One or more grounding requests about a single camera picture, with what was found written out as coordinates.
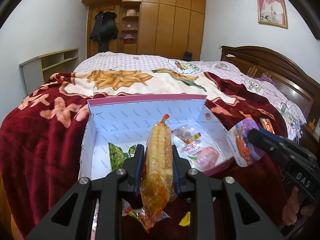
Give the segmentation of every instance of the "black jacket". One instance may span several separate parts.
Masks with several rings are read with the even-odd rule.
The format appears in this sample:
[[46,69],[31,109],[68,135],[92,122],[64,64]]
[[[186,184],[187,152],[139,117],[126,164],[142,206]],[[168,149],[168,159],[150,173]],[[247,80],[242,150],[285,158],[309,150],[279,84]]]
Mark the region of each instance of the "black jacket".
[[99,52],[109,51],[109,41],[114,40],[118,36],[114,12],[99,12],[96,15],[96,23],[90,34],[90,39],[99,44]]

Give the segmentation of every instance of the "picture frame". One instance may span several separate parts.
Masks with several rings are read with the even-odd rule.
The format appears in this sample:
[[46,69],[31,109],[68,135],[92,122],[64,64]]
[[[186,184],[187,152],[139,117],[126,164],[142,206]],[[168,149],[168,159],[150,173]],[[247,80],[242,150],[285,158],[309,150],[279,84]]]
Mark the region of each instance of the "picture frame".
[[287,8],[284,0],[257,0],[258,23],[288,29]]

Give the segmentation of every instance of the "bed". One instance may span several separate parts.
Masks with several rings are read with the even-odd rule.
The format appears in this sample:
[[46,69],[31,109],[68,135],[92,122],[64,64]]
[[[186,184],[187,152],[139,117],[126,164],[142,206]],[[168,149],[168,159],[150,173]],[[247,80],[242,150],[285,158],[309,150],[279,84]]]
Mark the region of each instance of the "bed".
[[[262,72],[278,82],[277,88],[267,81],[250,82]],[[294,135],[291,124],[276,107],[286,100],[289,108],[296,109],[300,124],[312,118],[318,120],[319,91],[319,84],[289,59],[260,47],[223,47],[219,62],[186,63],[159,56],[97,54],[82,62],[75,73],[52,75],[4,120],[0,130],[0,169],[12,217],[25,236],[77,181],[89,113],[86,102],[90,98],[206,94],[206,106],[227,129],[247,117],[256,122],[268,117],[277,134],[296,137],[298,132]],[[278,168],[267,156],[242,170],[232,161],[226,163],[225,170],[215,177],[227,175],[236,178],[274,223],[281,222],[286,197]],[[177,225],[188,206],[184,201],[174,202],[166,211],[172,217],[170,225]],[[138,231],[142,239],[147,239],[132,221],[125,219],[126,237],[130,239]],[[149,237],[167,237],[167,227],[168,223],[161,223]],[[186,229],[173,226],[171,231],[173,239],[187,238]]]

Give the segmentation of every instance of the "mobile phone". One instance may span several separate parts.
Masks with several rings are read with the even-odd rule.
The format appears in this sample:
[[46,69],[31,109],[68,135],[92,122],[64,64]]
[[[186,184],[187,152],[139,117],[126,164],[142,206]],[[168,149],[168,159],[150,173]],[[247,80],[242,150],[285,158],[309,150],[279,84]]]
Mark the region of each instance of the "mobile phone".
[[271,125],[271,121],[268,118],[260,118],[260,123],[264,130],[267,130],[268,132],[275,133],[273,130],[273,127]]

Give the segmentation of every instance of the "white bookshelf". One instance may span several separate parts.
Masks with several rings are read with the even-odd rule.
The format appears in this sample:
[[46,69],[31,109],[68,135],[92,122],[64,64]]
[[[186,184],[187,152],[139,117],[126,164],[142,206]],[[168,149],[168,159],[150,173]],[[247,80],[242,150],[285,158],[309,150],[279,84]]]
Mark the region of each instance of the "white bookshelf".
[[27,93],[45,84],[52,74],[70,73],[79,64],[79,48],[66,49],[34,57],[19,65]]

